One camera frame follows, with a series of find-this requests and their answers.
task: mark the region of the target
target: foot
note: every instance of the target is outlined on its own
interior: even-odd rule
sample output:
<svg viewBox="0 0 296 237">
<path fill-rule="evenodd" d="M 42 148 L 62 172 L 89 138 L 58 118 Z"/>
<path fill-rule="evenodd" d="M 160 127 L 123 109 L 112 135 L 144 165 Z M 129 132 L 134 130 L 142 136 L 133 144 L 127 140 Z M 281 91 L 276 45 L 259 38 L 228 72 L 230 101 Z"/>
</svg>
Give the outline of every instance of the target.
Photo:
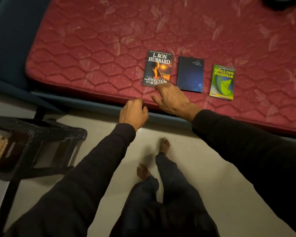
<svg viewBox="0 0 296 237">
<path fill-rule="evenodd" d="M 170 146 L 170 142 L 166 138 L 162 138 L 159 153 L 163 152 L 164 155 L 167 155 Z"/>
<path fill-rule="evenodd" d="M 150 172 L 146 166 L 144 166 L 142 163 L 140 163 L 139 166 L 137 167 L 137 176 L 139 178 L 141 178 L 142 180 L 145 180 L 149 176 L 152 176 L 152 174 L 150 174 Z"/>
</svg>

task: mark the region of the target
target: l. ron hubbard book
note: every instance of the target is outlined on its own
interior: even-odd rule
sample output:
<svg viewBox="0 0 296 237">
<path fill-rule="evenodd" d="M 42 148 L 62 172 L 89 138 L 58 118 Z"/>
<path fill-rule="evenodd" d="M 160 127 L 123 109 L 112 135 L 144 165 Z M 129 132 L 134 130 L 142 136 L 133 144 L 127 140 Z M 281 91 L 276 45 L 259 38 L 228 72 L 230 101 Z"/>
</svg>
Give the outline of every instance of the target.
<svg viewBox="0 0 296 237">
<path fill-rule="evenodd" d="M 233 100 L 235 69 L 214 65 L 210 96 Z"/>
<path fill-rule="evenodd" d="M 204 59 L 179 57 L 176 85 L 184 91 L 203 91 Z"/>
<path fill-rule="evenodd" d="M 170 80 L 173 55 L 158 51 L 148 51 L 143 86 L 155 87 Z"/>
</svg>

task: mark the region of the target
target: black long-sleeve shirt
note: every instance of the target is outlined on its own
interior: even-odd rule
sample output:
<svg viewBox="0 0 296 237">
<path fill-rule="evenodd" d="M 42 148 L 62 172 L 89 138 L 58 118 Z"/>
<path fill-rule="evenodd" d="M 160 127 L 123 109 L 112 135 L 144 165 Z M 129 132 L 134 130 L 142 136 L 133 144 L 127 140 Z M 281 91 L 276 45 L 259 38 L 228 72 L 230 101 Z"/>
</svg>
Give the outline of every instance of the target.
<svg viewBox="0 0 296 237">
<path fill-rule="evenodd" d="M 296 145 L 209 110 L 193 132 L 233 163 L 275 214 L 296 231 Z M 74 169 L 22 215 L 6 236 L 86 236 L 114 171 L 136 132 L 117 124 Z"/>
</svg>

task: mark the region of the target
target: left hand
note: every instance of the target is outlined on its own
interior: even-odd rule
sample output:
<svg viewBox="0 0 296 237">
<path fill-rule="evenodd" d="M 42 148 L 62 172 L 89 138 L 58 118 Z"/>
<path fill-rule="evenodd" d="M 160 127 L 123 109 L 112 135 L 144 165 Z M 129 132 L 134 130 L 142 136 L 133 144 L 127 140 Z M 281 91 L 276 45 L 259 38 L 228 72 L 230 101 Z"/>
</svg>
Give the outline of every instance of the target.
<svg viewBox="0 0 296 237">
<path fill-rule="evenodd" d="M 148 109 L 143 108 L 141 98 L 129 100 L 120 112 L 120 123 L 127 123 L 135 128 L 135 131 L 141 128 L 148 120 Z"/>
</svg>

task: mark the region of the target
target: quilted mattress surface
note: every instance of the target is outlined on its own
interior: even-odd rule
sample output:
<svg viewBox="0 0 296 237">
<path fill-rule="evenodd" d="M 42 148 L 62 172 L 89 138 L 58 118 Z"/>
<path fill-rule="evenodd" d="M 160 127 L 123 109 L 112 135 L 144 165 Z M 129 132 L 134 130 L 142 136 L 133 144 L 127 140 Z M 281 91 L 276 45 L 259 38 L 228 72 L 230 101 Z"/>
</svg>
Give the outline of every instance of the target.
<svg viewBox="0 0 296 237">
<path fill-rule="evenodd" d="M 296 7 L 274 12 L 261 0 L 52 0 L 26 63 L 53 91 L 126 103 L 142 97 L 148 50 L 205 59 L 202 108 L 296 132 Z M 214 64 L 236 68 L 234 100 L 209 97 Z"/>
</svg>

